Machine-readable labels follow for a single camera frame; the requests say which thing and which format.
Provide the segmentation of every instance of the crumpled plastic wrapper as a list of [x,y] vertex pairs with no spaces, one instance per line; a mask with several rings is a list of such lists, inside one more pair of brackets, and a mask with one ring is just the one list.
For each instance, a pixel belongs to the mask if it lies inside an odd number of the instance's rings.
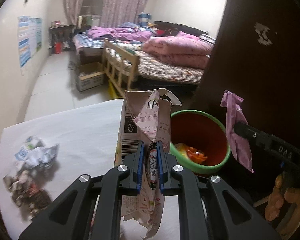
[[59,145],[45,148],[37,137],[31,136],[15,154],[15,161],[10,173],[3,178],[7,190],[12,193],[12,200],[21,207],[26,206],[34,217],[52,201],[45,189],[40,189],[35,182],[37,175],[47,176],[55,163]]
[[242,138],[234,132],[234,125],[237,122],[248,124],[241,109],[243,98],[225,90],[221,100],[221,107],[227,108],[226,113],[226,137],[231,148],[232,155],[242,166],[253,173],[252,154],[247,139]]

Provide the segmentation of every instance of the tile floor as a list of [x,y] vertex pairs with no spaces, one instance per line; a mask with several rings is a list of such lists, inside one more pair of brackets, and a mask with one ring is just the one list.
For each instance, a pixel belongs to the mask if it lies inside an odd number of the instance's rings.
[[68,68],[70,53],[47,59],[32,91],[25,121],[111,99],[107,82],[83,92],[77,90],[74,71]]

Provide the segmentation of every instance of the torn paper bag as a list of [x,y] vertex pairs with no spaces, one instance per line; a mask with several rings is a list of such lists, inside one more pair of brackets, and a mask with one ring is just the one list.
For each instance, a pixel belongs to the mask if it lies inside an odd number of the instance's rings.
[[134,218],[148,228],[144,239],[154,236],[161,223],[164,196],[157,183],[157,149],[153,142],[162,141],[164,152],[170,151],[171,105],[181,103],[166,89],[126,91],[123,101],[114,164],[122,164],[125,156],[136,152],[139,140],[145,143],[145,164],[140,194],[122,197],[121,215],[124,221]]

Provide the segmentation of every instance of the cardboard box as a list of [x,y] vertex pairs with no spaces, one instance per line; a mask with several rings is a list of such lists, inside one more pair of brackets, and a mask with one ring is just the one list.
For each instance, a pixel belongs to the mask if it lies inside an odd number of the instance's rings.
[[78,91],[84,91],[103,84],[104,71],[103,65],[99,62],[93,62],[81,65],[75,69],[75,83]]
[[[170,102],[161,99],[161,96],[170,98]],[[151,143],[160,140],[164,152],[170,151],[171,105],[181,103],[174,94],[163,88],[142,92],[126,91],[122,105],[114,165],[122,164],[125,156],[138,149],[138,140],[145,143],[145,164],[140,194],[136,197],[122,197],[121,215],[124,220],[134,218],[148,229],[143,239],[154,236],[161,222],[164,196],[156,182],[157,151],[151,149]]]

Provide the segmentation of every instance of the white table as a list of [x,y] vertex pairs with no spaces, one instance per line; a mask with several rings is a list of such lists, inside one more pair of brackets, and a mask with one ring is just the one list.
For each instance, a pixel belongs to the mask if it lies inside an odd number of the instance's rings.
[[[36,135],[47,146],[60,144],[53,176],[40,186],[54,200],[81,174],[105,174],[114,165],[122,99],[44,116],[4,129],[0,143],[0,209],[12,240],[31,223],[11,200],[2,178],[12,167],[24,140]],[[134,220],[121,223],[126,240],[140,240],[146,228]],[[162,222],[153,240],[179,239],[178,198],[166,197]]]

